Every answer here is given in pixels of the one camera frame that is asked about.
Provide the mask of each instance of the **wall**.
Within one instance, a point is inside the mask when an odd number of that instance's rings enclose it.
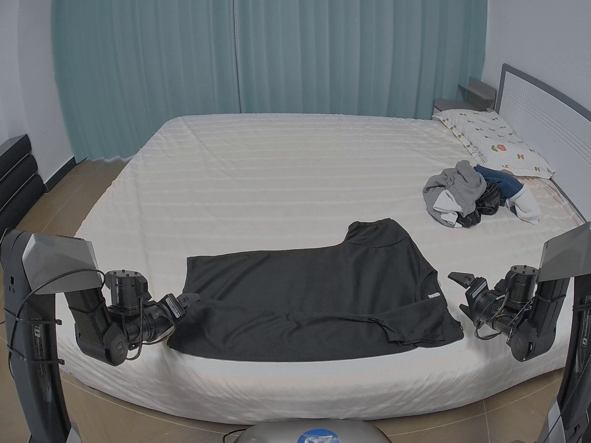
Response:
[[[591,0],[488,0],[482,80],[508,63],[591,109]]]
[[[51,0],[0,0],[0,141],[28,134],[44,181],[71,157],[55,85]]]

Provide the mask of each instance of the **gray sweater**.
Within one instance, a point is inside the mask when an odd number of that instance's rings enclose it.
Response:
[[[468,161],[460,161],[455,167],[444,169],[427,181],[423,188],[423,198],[429,215],[442,225],[453,228],[453,225],[441,219],[441,212],[433,208],[444,190],[449,190],[456,203],[462,207],[459,214],[465,217],[476,209],[476,201],[486,190],[486,181]]]

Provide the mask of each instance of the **headboard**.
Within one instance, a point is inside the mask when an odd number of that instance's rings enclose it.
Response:
[[[591,112],[562,92],[503,64],[495,111],[556,170],[552,181],[591,220]]]

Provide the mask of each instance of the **bed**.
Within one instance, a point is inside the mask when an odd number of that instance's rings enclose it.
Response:
[[[563,366],[572,293],[552,349],[518,363],[503,337],[475,339],[473,325],[458,309],[464,290],[447,279],[459,270],[496,282],[513,264],[537,266],[546,240],[582,224],[583,216],[591,218],[591,194],[581,192],[572,177],[581,179],[581,170],[591,173],[591,114],[508,66],[502,82],[501,115],[557,170],[560,188],[553,181],[524,180],[540,204],[539,225],[506,209],[471,229],[445,228],[428,215],[421,195],[426,180],[461,159],[474,163],[439,121],[215,114],[165,123],[77,234],[93,242],[103,270],[140,271],[159,298],[181,292],[187,256],[334,245],[355,220],[394,218],[439,271],[448,308],[464,328],[463,340],[388,356],[299,363],[215,360],[160,344],[113,368],[79,351],[67,304],[58,296],[64,370],[145,407],[249,424],[444,410]],[[548,144],[550,137],[554,141]],[[574,138],[580,142],[576,149]]]

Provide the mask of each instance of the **pillow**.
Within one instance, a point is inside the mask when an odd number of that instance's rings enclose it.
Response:
[[[544,158],[495,112],[445,110],[433,118],[452,130],[481,166],[543,179],[550,179],[554,173]]]

